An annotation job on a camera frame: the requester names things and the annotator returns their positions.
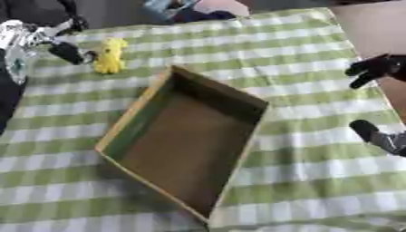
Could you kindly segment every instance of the box side panel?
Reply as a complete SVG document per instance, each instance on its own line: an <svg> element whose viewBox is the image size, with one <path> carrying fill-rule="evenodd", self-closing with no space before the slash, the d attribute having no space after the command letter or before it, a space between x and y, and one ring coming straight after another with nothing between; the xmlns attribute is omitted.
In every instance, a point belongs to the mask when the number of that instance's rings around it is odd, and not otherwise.
<svg viewBox="0 0 406 232"><path fill-rule="evenodd" d="M162 108L165 107L172 87L173 82L169 79L107 145L103 151L104 154L116 160L125 155L126 150L146 132Z"/></svg>
<svg viewBox="0 0 406 232"><path fill-rule="evenodd" d="M179 66L173 66L172 70L174 73L180 74L182 77L187 78L195 83L198 83L203 86L207 86L209 89L215 92L221 92L223 95L235 99L240 102L246 102L248 104L254 105L259 109L264 109L267 106L267 102L253 96L247 92L242 92L236 88L233 88L229 85L223 84L221 82L216 82L211 80L207 76L190 72L187 69L184 69Z"/></svg>
<svg viewBox="0 0 406 232"><path fill-rule="evenodd" d="M267 102L219 82L175 69L175 89L204 102L226 115L255 125L263 114Z"/></svg>
<svg viewBox="0 0 406 232"><path fill-rule="evenodd" d="M241 167L244 165L244 162L248 158L248 155L249 155L249 153L250 153L250 151L252 149L252 146L254 145L254 142L255 142L255 136L258 133L258 131L260 130L261 125L263 124L263 121L264 121L264 118L265 118L264 116L266 115L266 113L268 111L271 111L271 110L272 110L271 108L267 108L267 109L264 110L264 113L262 114L262 116L261 116L258 124L256 125L256 127L254 128L254 130L253 130L253 132L251 134L251 137L249 138L248 142L246 143L246 146L242 150L241 155L239 157L239 160L236 162L236 164L235 164L235 166L233 168L233 171L231 172L231 174L229 176L229 179L228 179L225 187L223 188L223 191L221 192L220 196L218 197L217 202L216 202L215 206L213 207L211 213L213 213L214 209L218 208L223 203L224 198L226 197L226 194L228 193L228 191L231 188L231 185L230 185L231 180L236 176L236 174L238 173L238 171L241 169ZM209 227L210 227L210 219L211 219L211 216L212 216L211 213L208 216L208 226Z"/></svg>

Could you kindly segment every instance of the green stripe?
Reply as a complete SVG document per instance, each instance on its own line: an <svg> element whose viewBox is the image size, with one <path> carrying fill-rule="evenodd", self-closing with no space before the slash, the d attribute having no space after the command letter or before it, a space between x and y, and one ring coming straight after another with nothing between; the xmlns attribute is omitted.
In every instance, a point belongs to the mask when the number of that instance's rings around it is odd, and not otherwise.
<svg viewBox="0 0 406 232"><path fill-rule="evenodd" d="M0 145L3 157L30 156L33 154L50 154L72 152L73 150L92 150L100 137L75 138L51 141L27 141Z"/></svg>
<svg viewBox="0 0 406 232"><path fill-rule="evenodd" d="M45 127L65 127L94 123L115 123L123 111L100 111L74 115L43 116L34 118L12 119L7 125L8 131L41 129Z"/></svg>
<svg viewBox="0 0 406 232"><path fill-rule="evenodd" d="M339 43L344 42L345 38L337 38L336 40L331 41L330 43ZM130 44L140 44L138 41L128 40ZM193 55L193 54L211 54L211 53L226 53L233 48L237 48L239 51L251 51L253 49L263 49L263 48L283 48L287 46L301 46L304 44L325 44L325 36L314 35L308 37L294 37L289 39L269 39L264 41L252 41L252 42L243 42L243 43L227 43L222 45L206 45L206 46L193 46L186 42L186 46L182 48L164 48L158 51L135 51L132 53L125 52L123 54L123 60L135 60L142 57L151 58L170 58L173 55ZM98 43L85 44L81 45L81 48L94 49L98 47ZM68 66L66 61L62 59L40 59L35 62L35 68L44 68L47 66L50 67L60 67Z"/></svg>
<svg viewBox="0 0 406 232"><path fill-rule="evenodd" d="M244 163L245 168L289 165L295 163L316 163L328 160L348 160L366 157L386 156L387 153L362 143L335 143L311 148L283 148L273 151L253 151Z"/></svg>
<svg viewBox="0 0 406 232"><path fill-rule="evenodd" d="M98 166L92 165L64 169L10 171L0 175L0 186L2 188L13 188L101 180L97 173L98 168Z"/></svg>
<svg viewBox="0 0 406 232"><path fill-rule="evenodd" d="M45 94L32 97L25 97L19 104L19 107L37 106L37 105L53 105L67 104L76 102L94 102L103 100L117 100L133 98L134 100L140 96L145 88L117 88L92 92L73 92L64 94Z"/></svg>
<svg viewBox="0 0 406 232"><path fill-rule="evenodd" d="M280 174L290 177L292 170L286 169L284 173ZM377 191L403 190L406 183L401 180L405 174L406 171L399 171L345 179L318 179L304 182L234 187L227 194L223 206L276 203L297 199L334 198Z"/></svg>
<svg viewBox="0 0 406 232"><path fill-rule="evenodd" d="M303 227L310 226L310 225L320 225L320 226L328 226L328 227L338 227L338 228L345 228L345 229L351 229L348 231L358 231L362 230L364 231L377 231L377 232L399 232L399 230L393 229L393 227L390 226L377 226L373 225L371 223L366 223L366 222L356 222L355 220L365 220L366 218L373 217L373 214L363 214L360 216L353 216L353 217L329 217L327 219L314 219L314 220L300 220L300 219L294 219L292 221L288 222L288 225L294 225L297 227L297 230L294 231L302 231L300 229L303 229ZM228 226L228 227L222 227L222 228L214 228L211 229L210 231L213 232L228 232L232 231L233 229L246 229L249 231L259 229L261 227L278 227L278 226L284 226L286 225L286 222L280 222L280 223L257 223L255 225L243 225L243 226Z"/></svg>
<svg viewBox="0 0 406 232"><path fill-rule="evenodd" d="M151 209L141 203L134 202L130 198L93 198L2 206L0 207L0 218L2 223L24 223L145 212L151 212Z"/></svg>

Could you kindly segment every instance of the wooden box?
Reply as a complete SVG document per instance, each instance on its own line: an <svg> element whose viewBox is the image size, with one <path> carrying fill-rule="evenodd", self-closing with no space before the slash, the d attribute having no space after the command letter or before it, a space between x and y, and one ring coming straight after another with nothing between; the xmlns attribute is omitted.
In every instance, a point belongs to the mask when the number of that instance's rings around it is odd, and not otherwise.
<svg viewBox="0 0 406 232"><path fill-rule="evenodd" d="M173 66L96 145L204 223L242 164L267 102Z"/></svg>

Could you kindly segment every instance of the gingham tablecloth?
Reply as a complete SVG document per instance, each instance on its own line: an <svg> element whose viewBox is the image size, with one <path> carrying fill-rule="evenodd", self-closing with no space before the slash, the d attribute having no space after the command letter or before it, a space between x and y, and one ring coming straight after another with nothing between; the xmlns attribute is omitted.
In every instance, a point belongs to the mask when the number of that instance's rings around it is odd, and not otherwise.
<svg viewBox="0 0 406 232"><path fill-rule="evenodd" d="M270 102L266 121L210 227L219 231L396 231L406 221L406 159L367 146L356 119L401 131L374 83L348 88L356 54L327 9L225 22L133 26L69 37L94 48L124 37L128 69L92 73L44 55L0 139L1 232L202 231L158 212L130 182L98 174L95 142L171 64Z"/></svg>

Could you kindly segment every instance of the stuffed animal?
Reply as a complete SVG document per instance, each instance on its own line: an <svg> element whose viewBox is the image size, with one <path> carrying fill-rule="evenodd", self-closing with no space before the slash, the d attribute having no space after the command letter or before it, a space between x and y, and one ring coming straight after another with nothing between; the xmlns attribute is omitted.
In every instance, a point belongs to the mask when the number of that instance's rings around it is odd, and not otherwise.
<svg viewBox="0 0 406 232"><path fill-rule="evenodd" d="M123 39L111 38L101 45L97 60L94 62L94 71L97 73L118 73L125 68L121 60L122 49L128 44Z"/></svg>

